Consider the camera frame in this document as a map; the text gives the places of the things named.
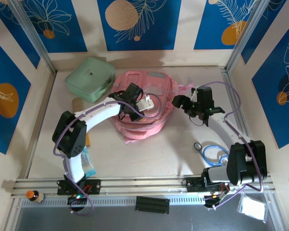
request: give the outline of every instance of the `table surface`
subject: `table surface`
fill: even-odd
[[[203,85],[213,81],[223,81],[219,67],[163,67],[140,68],[164,72],[178,84],[195,83]],[[116,76],[127,69],[116,69]],[[40,136],[34,152],[29,178],[62,178],[62,160],[53,155],[52,135],[61,114],[72,111],[72,100],[76,98],[69,92],[65,78],[70,72],[58,72],[47,106]],[[226,112],[232,111],[226,88],[222,84],[212,84],[215,106]],[[85,108],[93,104],[85,102]],[[165,127],[158,134],[145,140],[125,144],[124,137],[117,132],[111,121],[105,120],[89,131],[91,146],[88,148],[96,177],[154,177],[200,174],[208,165],[194,149],[194,142],[202,146],[218,144],[225,147],[217,134],[206,127],[192,124],[181,109],[175,108]],[[211,149],[206,155],[216,160],[223,153]]]

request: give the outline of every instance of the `brown bottle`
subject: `brown bottle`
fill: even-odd
[[[44,200],[44,194],[36,190],[28,191],[26,192],[26,198],[28,198],[30,201],[42,202]]]

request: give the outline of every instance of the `stethoscope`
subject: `stethoscope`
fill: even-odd
[[[205,147],[203,150],[202,150],[202,145],[199,143],[199,142],[196,142],[194,143],[194,148],[199,151],[200,155],[202,156],[202,158],[208,163],[208,165],[210,165],[211,167],[215,167],[215,166],[222,166],[223,165],[223,161],[225,158],[228,158],[229,157],[229,153],[226,149],[224,149],[223,147],[221,146],[218,146],[218,145],[209,145],[207,147]],[[206,156],[205,156],[205,152],[206,150],[210,149],[210,148],[218,148],[220,150],[222,150],[224,153],[226,153],[226,155],[223,155],[219,162],[218,163],[214,163],[212,161],[210,161]]]

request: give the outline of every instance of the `mint green pouch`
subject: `mint green pouch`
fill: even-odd
[[[88,57],[68,75],[66,84],[73,94],[94,103],[111,88],[115,78],[113,65]]]

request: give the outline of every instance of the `purple cable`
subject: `purple cable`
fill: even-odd
[[[235,127],[233,127],[233,126],[228,122],[228,119],[227,119],[227,117],[228,117],[229,115],[238,112],[238,111],[240,110],[240,108],[241,108],[242,101],[241,101],[241,97],[240,97],[239,93],[238,93],[237,90],[236,90],[234,87],[232,87],[230,84],[227,84],[227,83],[224,83],[224,82],[220,82],[220,81],[214,81],[214,82],[211,82],[211,83],[207,83],[207,84],[202,85],[202,87],[207,86],[207,85],[210,85],[210,84],[213,84],[213,83],[224,84],[225,86],[231,88],[231,90],[233,90],[233,92],[234,92],[234,93],[236,94],[236,96],[237,96],[238,104],[239,104],[238,107],[237,107],[237,109],[234,110],[234,111],[232,111],[232,112],[227,113],[227,114],[224,116],[223,119],[224,119],[225,123],[231,128],[231,130],[244,142],[244,144],[246,145],[247,149],[249,150],[250,155],[251,155],[251,159],[252,159],[252,161],[253,161],[253,163],[254,163],[254,165],[255,165],[255,168],[256,168],[256,172],[257,172],[257,176],[258,176],[258,178],[259,178],[259,184],[260,184],[260,189],[257,189],[256,187],[254,187],[254,186],[252,186],[252,185],[250,185],[250,184],[245,184],[240,190],[238,190],[235,194],[233,194],[233,195],[232,195],[231,197],[229,197],[227,200],[225,200],[225,201],[223,201],[222,203],[220,203],[219,205],[214,206],[213,208],[211,208],[211,209],[216,209],[216,208],[218,208],[219,206],[222,206],[222,205],[225,204],[226,202],[230,201],[232,198],[234,198],[237,194],[239,194],[241,191],[243,191],[246,186],[249,186],[249,187],[251,187],[252,189],[254,189],[254,190],[262,193],[262,192],[263,192],[263,180],[262,180],[261,172],[260,172],[258,163],[257,163],[257,161],[256,161],[254,152],[252,151],[252,148],[250,147],[250,145],[248,144],[248,142],[246,141],[246,139],[240,135],[240,133],[238,132],[238,130],[237,130]]]
[[[144,115],[142,115],[141,113],[139,113],[136,109],[134,109],[131,105],[129,105],[128,103],[123,102],[123,101],[116,101],[116,100],[114,100],[114,101],[106,102],[106,103],[104,103],[104,104],[97,105],[97,106],[94,107],[94,108],[91,108],[90,110],[86,111],[84,114],[81,114],[80,116],[78,116],[77,118],[75,118],[72,122],[70,122],[70,123],[65,127],[65,129],[63,130],[63,132],[61,133],[61,135],[59,136],[58,140],[57,140],[56,143],[55,143],[55,146],[54,146],[54,148],[53,148],[53,154],[54,154],[55,156],[59,156],[59,157],[61,157],[61,158],[63,159],[63,167],[64,167],[64,170],[65,170],[65,172],[66,172],[66,177],[67,177],[67,178],[73,183],[73,185],[88,199],[89,203],[91,204],[91,211],[90,211],[89,213],[86,213],[86,214],[76,213],[76,215],[80,215],[80,216],[88,216],[88,215],[90,215],[90,214],[93,212],[93,201],[92,201],[92,200],[90,199],[90,197],[82,190],[82,188],[80,188],[80,187],[73,181],[73,179],[70,177],[69,172],[68,172],[68,169],[67,169],[67,166],[66,166],[66,156],[65,156],[65,155],[62,155],[62,154],[59,154],[59,153],[56,153],[56,149],[58,148],[58,145],[59,145],[60,141],[62,140],[63,136],[66,134],[67,130],[69,130],[69,129],[71,128],[71,126],[72,126],[77,120],[79,120],[79,119],[81,119],[81,118],[84,118],[87,114],[89,114],[89,113],[91,113],[91,112],[93,112],[93,111],[95,111],[95,110],[97,110],[97,109],[99,109],[99,108],[101,108],[101,107],[104,107],[104,106],[107,106],[107,105],[113,104],[113,103],[121,103],[121,104],[124,104],[124,105],[130,107],[137,115],[139,115],[139,116],[141,116],[141,117],[143,117],[143,118],[151,118],[151,119],[152,119],[152,118],[156,118],[156,117],[159,116],[159,114],[156,115],[156,116],[152,116],[152,117],[144,116]]]

